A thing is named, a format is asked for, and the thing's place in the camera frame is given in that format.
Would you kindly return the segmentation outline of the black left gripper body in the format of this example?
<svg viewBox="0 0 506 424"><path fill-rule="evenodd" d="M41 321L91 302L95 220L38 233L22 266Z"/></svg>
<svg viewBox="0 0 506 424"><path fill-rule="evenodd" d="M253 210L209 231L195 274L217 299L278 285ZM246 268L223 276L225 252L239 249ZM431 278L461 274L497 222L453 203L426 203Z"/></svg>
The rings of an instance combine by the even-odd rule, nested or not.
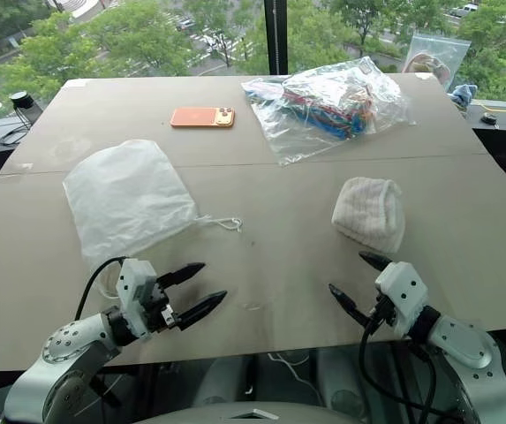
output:
<svg viewBox="0 0 506 424"><path fill-rule="evenodd" d="M166 289L175 284L174 274L168 273L156 279L145 304L147 328L150 332L162 332L177 327L177 314L170 305Z"/></svg>

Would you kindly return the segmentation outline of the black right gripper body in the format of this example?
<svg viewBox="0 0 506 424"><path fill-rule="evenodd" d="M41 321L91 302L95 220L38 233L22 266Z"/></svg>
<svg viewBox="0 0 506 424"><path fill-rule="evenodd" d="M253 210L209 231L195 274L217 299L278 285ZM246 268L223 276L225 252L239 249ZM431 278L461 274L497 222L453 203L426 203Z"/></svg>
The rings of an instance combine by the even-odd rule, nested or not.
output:
<svg viewBox="0 0 506 424"><path fill-rule="evenodd" d="M390 327L393 327L395 320L396 306L388 296L378 294L376 304L371 309L369 315L369 325L371 327L380 327L383 323L386 323Z"/></svg>

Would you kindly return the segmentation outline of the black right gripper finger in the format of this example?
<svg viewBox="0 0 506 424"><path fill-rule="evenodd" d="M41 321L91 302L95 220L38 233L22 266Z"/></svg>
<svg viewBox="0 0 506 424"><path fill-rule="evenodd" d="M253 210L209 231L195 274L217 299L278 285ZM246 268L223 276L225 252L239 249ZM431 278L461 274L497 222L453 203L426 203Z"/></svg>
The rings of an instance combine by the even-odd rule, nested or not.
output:
<svg viewBox="0 0 506 424"><path fill-rule="evenodd" d="M346 293L341 291L333 284L329 284L329 291L339 306L347 313L356 323L365 328L370 322L370 318L360 312L353 299Z"/></svg>
<svg viewBox="0 0 506 424"><path fill-rule="evenodd" d="M390 258L381 254L369 251L359 251L359 257L373 269L376 269L380 272L382 272L385 268L388 267L388 265L390 265Z"/></svg>

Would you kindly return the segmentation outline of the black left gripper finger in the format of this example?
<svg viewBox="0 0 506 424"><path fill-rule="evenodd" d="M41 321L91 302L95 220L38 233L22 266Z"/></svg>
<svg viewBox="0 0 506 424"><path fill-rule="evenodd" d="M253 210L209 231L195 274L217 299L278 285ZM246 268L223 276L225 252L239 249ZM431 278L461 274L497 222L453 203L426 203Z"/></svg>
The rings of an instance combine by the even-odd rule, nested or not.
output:
<svg viewBox="0 0 506 424"><path fill-rule="evenodd" d="M183 282L194 277L205 266L206 264L204 262L188 263L181 269L160 276L158 278L158 286L171 287L172 285L182 284Z"/></svg>
<svg viewBox="0 0 506 424"><path fill-rule="evenodd" d="M198 321L210 314L225 298L227 291L217 291L205 296L194 306L179 314L176 320L176 326L179 329L188 329Z"/></svg>

